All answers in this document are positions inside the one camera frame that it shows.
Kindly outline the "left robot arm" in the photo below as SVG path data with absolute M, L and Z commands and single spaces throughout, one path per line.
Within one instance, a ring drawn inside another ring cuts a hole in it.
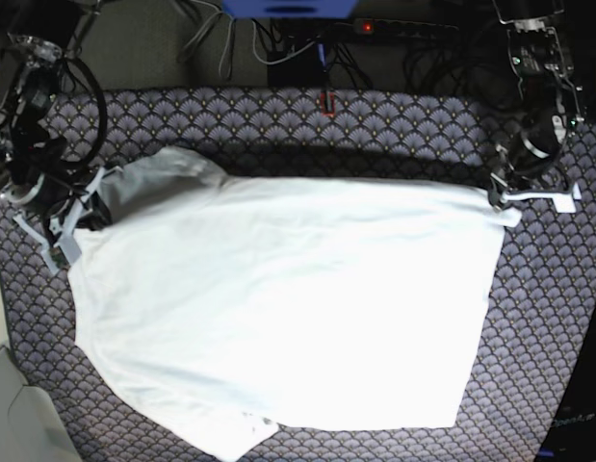
M 507 32 L 507 55 L 517 78 L 524 118 L 518 132 L 498 144 L 488 199 L 496 209 L 532 199 L 550 200 L 561 214 L 576 212 L 580 187 L 558 166 L 583 122 L 581 89 L 573 81 L 571 52 L 559 38 L 561 1 L 496 1 Z

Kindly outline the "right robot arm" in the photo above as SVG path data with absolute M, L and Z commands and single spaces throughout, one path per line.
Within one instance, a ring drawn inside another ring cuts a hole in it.
M 89 152 L 77 160 L 66 158 L 66 138 L 51 137 L 41 125 L 61 91 L 62 77 L 73 67 L 86 80 L 96 104 L 96 137 Z M 508 143 L 496 146 L 499 161 L 490 174 L 487 199 L 497 211 L 513 202 L 558 194 L 536 185 L 559 162 L 583 116 L 567 73 L 544 63 L 532 78 L 542 87 L 537 106 L 526 112 L 521 129 Z M 112 221 L 100 190 L 116 170 L 93 163 L 110 123 L 104 91 L 81 59 L 51 41 L 12 38 L 0 67 L 0 193 L 21 209 L 14 220 L 39 244 L 52 272 L 80 258 L 76 228 L 102 229 Z

